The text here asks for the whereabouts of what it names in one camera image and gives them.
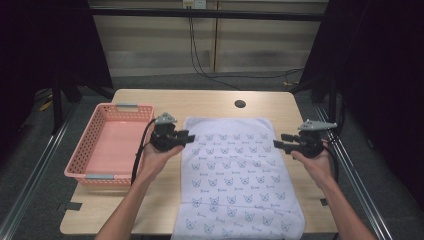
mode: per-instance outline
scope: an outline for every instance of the pink plastic basket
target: pink plastic basket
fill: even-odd
[[[65,169],[82,184],[130,185],[135,154],[153,107],[101,103]]]

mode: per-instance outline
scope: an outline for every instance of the human hand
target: human hand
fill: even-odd
[[[153,181],[163,170],[168,160],[183,150],[183,146],[176,146],[167,152],[157,150],[152,144],[147,144],[143,150],[143,156],[140,161],[140,170],[137,173],[137,179],[146,179]]]
[[[304,165],[306,171],[320,189],[323,189],[325,184],[333,179],[330,168],[330,154],[327,150],[322,151],[315,158],[307,158],[298,151],[292,151],[291,155]]]

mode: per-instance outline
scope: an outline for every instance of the white cloth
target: white cloth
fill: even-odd
[[[265,118],[187,118],[173,240],[300,239],[305,220]]]

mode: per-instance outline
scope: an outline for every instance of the wooden table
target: wooden table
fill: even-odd
[[[244,108],[235,106],[243,100]],[[294,97],[284,92],[197,91],[197,90],[118,90],[114,103],[153,105],[155,116],[168,112],[176,117],[176,129],[181,130],[187,116],[197,117],[265,117],[275,130],[297,134],[303,122]],[[281,151],[302,207],[305,232],[336,232],[330,209],[321,205],[324,198],[303,165]],[[170,235],[181,202],[181,154],[166,165],[150,186],[139,210],[133,233]],[[78,184],[71,202],[82,203],[79,211],[68,210],[60,229],[64,234],[96,234],[124,197],[127,187],[99,187]]]

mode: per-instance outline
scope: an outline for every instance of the black floor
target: black floor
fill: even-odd
[[[234,90],[227,85],[212,82],[194,74],[175,76],[155,76],[114,79],[115,88],[167,88],[167,89],[222,89]],[[284,91],[282,78],[222,79],[241,90]],[[20,216],[12,216],[19,224],[16,229],[8,231],[10,239],[92,239],[93,236],[65,236],[60,233],[60,222],[64,213],[58,210],[61,203],[70,200],[76,182],[63,174],[65,166],[91,116],[95,106],[100,102],[109,102],[106,98],[82,89],[83,99],[76,104],[75,112],[69,120],[66,133],[55,149],[50,161],[46,163],[45,172],[40,176],[39,184],[30,195],[27,206]],[[304,119],[318,120],[315,107],[310,101],[309,92],[295,95]],[[19,194],[31,177],[37,162],[51,139],[53,112],[50,107],[44,112],[38,111],[43,101],[36,102],[22,127],[21,132],[12,140],[13,144],[5,155],[1,156],[6,164],[0,170],[0,221],[10,217],[12,207]],[[64,101],[64,112],[73,109],[71,103]],[[349,111],[341,134],[355,168],[371,195],[377,209],[387,224],[393,239],[423,239],[424,214],[418,208],[403,185],[387,168],[384,158],[378,150],[370,149],[367,136],[356,123]],[[343,169],[340,169],[340,185],[348,200],[359,216],[369,225],[366,212],[358,200]],[[305,234],[302,239],[332,239],[334,233]]]

